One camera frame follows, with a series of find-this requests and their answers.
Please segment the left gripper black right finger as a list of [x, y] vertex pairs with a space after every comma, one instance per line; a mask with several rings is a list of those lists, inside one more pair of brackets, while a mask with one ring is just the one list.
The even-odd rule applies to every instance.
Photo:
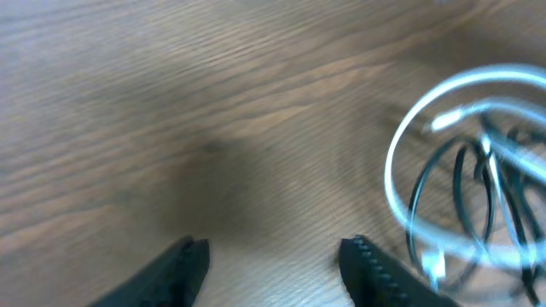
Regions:
[[362, 235], [343, 239], [340, 275], [356, 307], [459, 307], [415, 278], [397, 259]]

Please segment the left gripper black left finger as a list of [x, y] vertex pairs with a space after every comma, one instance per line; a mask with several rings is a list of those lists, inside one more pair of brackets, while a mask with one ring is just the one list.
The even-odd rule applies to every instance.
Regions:
[[90, 306], [192, 307], [209, 268], [209, 240], [185, 236]]

